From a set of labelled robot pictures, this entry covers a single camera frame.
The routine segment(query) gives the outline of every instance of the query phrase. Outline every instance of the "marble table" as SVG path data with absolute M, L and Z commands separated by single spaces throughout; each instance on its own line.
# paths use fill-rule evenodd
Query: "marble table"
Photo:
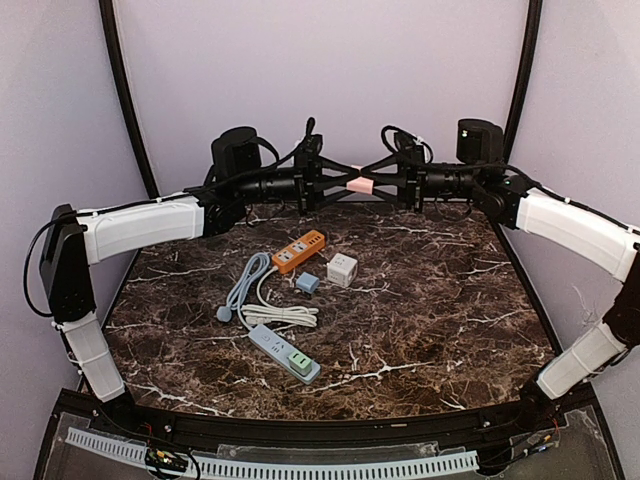
M 464 207 L 447 208 L 459 215 Z M 137 402 L 241 418 L 330 420 L 515 400 L 552 357 L 540 320 L 481 214 L 452 223 L 425 210 L 343 203 L 306 218 L 288 210 L 270 221 L 257 210 L 253 228 L 144 249 L 106 326 Z M 277 305 L 320 309 L 317 328 L 280 330 L 322 365 L 305 386 L 254 347 L 237 318 L 223 324 L 215 312 L 252 254 L 274 253 L 311 229 L 325 233 L 326 248 L 263 287 Z M 359 261 L 349 288 L 325 280 L 326 263 L 338 252 Z M 321 279 L 313 295 L 295 288 L 303 271 Z M 253 292 L 249 301 L 256 302 Z

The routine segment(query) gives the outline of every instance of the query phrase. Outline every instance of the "black pole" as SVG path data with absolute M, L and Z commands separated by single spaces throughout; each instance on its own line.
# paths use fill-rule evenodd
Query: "black pole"
M 511 108 L 507 118 L 507 126 L 504 129 L 504 161 L 509 163 L 513 144 L 518 131 L 518 124 L 522 116 L 524 99 L 527 95 L 529 77 L 531 77 L 531 67 L 538 40 L 538 29 L 540 28 L 540 17 L 542 14 L 542 0 L 530 0 L 529 12 L 527 13 L 527 24 L 522 42 L 522 53 L 520 54 L 520 65 L 518 65 L 518 76 L 513 89 Z
M 124 68 L 124 60 L 122 58 L 122 50 L 120 49 L 120 39 L 118 38 L 118 28 L 116 25 L 115 12 L 113 10 L 113 0 L 99 0 L 100 14 L 102 16 L 102 28 L 104 29 L 104 38 L 107 43 L 107 51 L 109 52 L 109 60 L 111 61 L 111 71 L 113 72 L 113 80 L 116 84 L 118 99 L 120 100 L 120 108 L 124 123 L 127 126 L 129 140 L 133 148 L 133 154 L 136 157 L 136 163 L 147 190 L 149 198 L 160 196 L 158 185 L 153 177 L 151 164 L 147 151 L 144 148 L 138 118 L 133 106 L 131 90 L 129 90 L 129 82 Z

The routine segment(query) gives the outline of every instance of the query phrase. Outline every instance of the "pink object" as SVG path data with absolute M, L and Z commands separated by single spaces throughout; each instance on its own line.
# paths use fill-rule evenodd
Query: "pink object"
M 351 165 L 353 168 L 360 170 L 362 167 L 358 165 Z M 366 193 L 367 195 L 373 194 L 373 180 L 368 178 L 358 177 L 355 180 L 347 182 L 347 190 L 350 192 Z

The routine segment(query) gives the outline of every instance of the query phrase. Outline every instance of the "white cube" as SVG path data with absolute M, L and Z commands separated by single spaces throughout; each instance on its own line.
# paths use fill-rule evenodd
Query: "white cube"
M 358 273 L 358 261 L 337 253 L 327 264 L 327 280 L 341 287 L 348 287 Z

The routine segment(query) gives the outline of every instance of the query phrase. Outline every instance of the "white wall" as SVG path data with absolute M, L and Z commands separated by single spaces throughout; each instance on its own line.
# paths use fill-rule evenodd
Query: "white wall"
M 165 194 L 202 182 L 226 129 L 255 126 L 284 153 L 309 115 L 324 154 L 344 163 L 386 156 L 386 123 L 452 161 L 458 119 L 506 122 L 527 11 L 512 0 L 116 3 Z
M 636 225 L 639 19 L 640 4 L 633 0 L 545 2 L 512 156 L 549 187 Z M 620 285 L 544 240 L 522 233 L 511 239 L 560 340 L 569 345 L 585 323 L 606 312 Z M 640 478 L 639 368 L 640 355 L 633 352 L 594 382 L 629 480 Z
M 5 0 L 0 11 L 0 478 L 24 480 L 60 388 L 78 381 L 49 320 L 23 300 L 26 248 L 58 204 L 106 206 L 145 194 L 97 2 Z M 129 261 L 92 269 L 102 312 Z M 34 266 L 33 296 L 46 309 Z

